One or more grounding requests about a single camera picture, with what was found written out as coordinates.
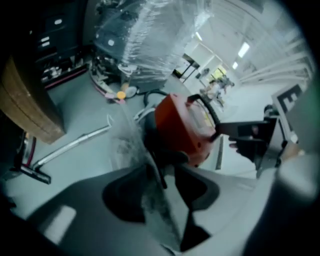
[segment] gray floor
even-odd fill
[[[170,76],[163,90],[190,94],[174,76]],[[62,113],[66,135],[51,145],[38,140],[33,163],[79,136],[106,126],[107,114],[114,119],[121,118],[120,106],[108,104],[106,99],[94,89],[87,73],[50,90],[49,94]],[[162,98],[160,95],[150,95],[149,100],[159,102]],[[126,105],[133,116],[144,107],[143,96],[128,99]],[[9,180],[6,183],[7,194],[17,204],[15,213],[22,218],[27,218],[39,206],[69,185],[113,171],[111,161],[115,155],[113,142],[110,134],[106,133],[45,164],[41,170],[51,176],[50,185],[23,174]],[[216,160],[217,153],[212,153],[202,167],[214,170]]]

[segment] vacuum handle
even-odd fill
[[[191,95],[187,98],[188,103],[193,103],[194,101],[197,101],[197,100],[201,100],[202,103],[204,104],[204,106],[208,109],[208,111],[214,121],[214,125],[216,126],[216,125],[220,124],[220,120],[219,120],[216,112],[214,111],[213,107],[200,94],[194,94],[194,95]]]

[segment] person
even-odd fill
[[[211,81],[206,91],[208,98],[212,100],[214,97],[218,97],[220,89],[220,85],[217,83],[216,80]]]
[[[230,79],[224,74],[222,77],[217,79],[217,82],[220,85],[220,88],[224,90],[224,93],[227,93],[228,86],[234,87],[235,83],[231,82]]]

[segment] white panel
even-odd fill
[[[209,51],[206,47],[202,44],[199,44],[191,53],[190,57],[194,59],[199,65],[199,70],[203,69],[203,65],[205,65],[210,58],[212,57],[212,52]]]
[[[267,1],[263,6],[260,21],[270,29],[277,23],[283,11],[284,9],[275,0]]]
[[[262,121],[264,108],[272,104],[272,95],[284,88],[283,84],[242,85],[225,101],[238,106],[237,111],[224,122]]]
[[[285,36],[285,40],[290,43],[293,39],[300,36],[301,32],[298,27],[291,29]]]
[[[184,49],[184,53],[185,53],[186,55],[191,56],[192,52],[195,50],[195,48],[198,46],[198,44],[199,44],[199,41],[198,41],[197,39],[193,38],[193,39],[191,40],[191,42],[189,42],[189,43],[186,45],[186,47],[185,47],[185,49]]]
[[[222,63],[221,59],[219,59],[217,56],[215,56],[206,66],[206,68],[209,68],[212,72],[214,72],[217,67]]]

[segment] yellow object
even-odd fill
[[[126,89],[128,89],[129,87],[129,83],[128,82],[124,82],[121,86],[121,91],[125,92]]]
[[[123,91],[118,91],[116,93],[116,97],[119,99],[119,100],[123,100],[124,98],[126,98],[126,93],[123,92]]]
[[[218,79],[226,73],[227,71],[220,65],[211,75],[214,76],[215,79]]]

